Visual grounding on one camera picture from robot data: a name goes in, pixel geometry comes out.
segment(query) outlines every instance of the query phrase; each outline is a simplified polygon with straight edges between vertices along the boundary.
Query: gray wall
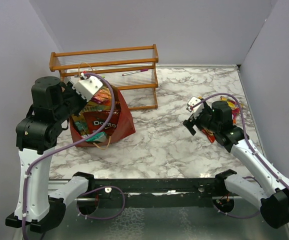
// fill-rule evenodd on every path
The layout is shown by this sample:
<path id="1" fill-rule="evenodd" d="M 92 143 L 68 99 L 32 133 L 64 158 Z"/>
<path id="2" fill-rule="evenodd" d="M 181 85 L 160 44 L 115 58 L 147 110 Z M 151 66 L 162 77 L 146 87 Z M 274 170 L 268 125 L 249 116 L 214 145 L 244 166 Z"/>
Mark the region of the gray wall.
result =
<path id="1" fill-rule="evenodd" d="M 278 0 L 241 66 L 263 148 L 289 177 L 289 0 Z"/>
<path id="2" fill-rule="evenodd" d="M 0 1 L 0 240 L 14 232 L 4 222 L 19 192 L 16 125 L 32 103 L 34 80 L 51 74 L 52 51 L 57 47 L 28 0 Z"/>
<path id="3" fill-rule="evenodd" d="M 276 0 L 32 0 L 64 51 L 157 44 L 161 64 L 241 64 Z"/>

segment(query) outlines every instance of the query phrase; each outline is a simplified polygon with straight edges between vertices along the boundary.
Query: marble tabletop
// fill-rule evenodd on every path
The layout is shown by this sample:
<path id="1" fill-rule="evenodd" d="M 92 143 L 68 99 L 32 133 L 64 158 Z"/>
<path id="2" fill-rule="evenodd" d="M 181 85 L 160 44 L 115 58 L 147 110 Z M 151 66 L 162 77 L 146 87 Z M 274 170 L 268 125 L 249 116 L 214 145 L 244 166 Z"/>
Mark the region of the marble tabletop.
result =
<path id="1" fill-rule="evenodd" d="M 208 178 L 227 169 L 250 175 L 245 166 L 217 142 L 183 126 L 191 115 L 186 110 L 192 96 L 230 93 L 244 104 L 246 129 L 261 149 L 253 119 L 235 68 L 157 68 L 158 109 L 133 111 L 136 133 L 111 144 L 107 150 L 72 147 L 53 156 L 51 179 L 68 179 L 80 171 L 96 178 Z M 208 103 L 219 100 L 215 97 Z M 72 143 L 64 131 L 57 148 Z"/>

